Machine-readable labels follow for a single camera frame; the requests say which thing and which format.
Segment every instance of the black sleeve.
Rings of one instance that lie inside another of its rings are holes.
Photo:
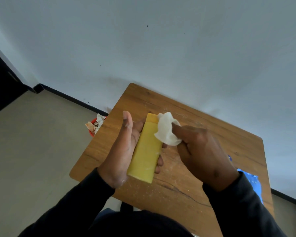
[[[62,236],[79,233],[81,236],[114,191],[94,169],[19,236],[50,236],[52,233],[61,233]]]
[[[203,184],[223,236],[286,236],[243,174],[221,192]]]

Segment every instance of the table top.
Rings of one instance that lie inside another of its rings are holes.
[[[237,168],[258,175],[264,205],[274,215],[264,146],[260,137],[134,83],[129,84],[72,168],[71,178],[82,181],[104,161],[122,126],[123,110],[130,112],[133,121],[142,119],[149,111],[153,114],[170,111],[181,125],[209,129],[232,157]],[[115,191],[114,197],[141,210],[168,216],[198,236],[221,236],[214,211],[202,189],[202,182],[183,165],[176,147],[164,149],[162,157],[164,166],[160,174],[155,174],[152,184],[129,177]]]

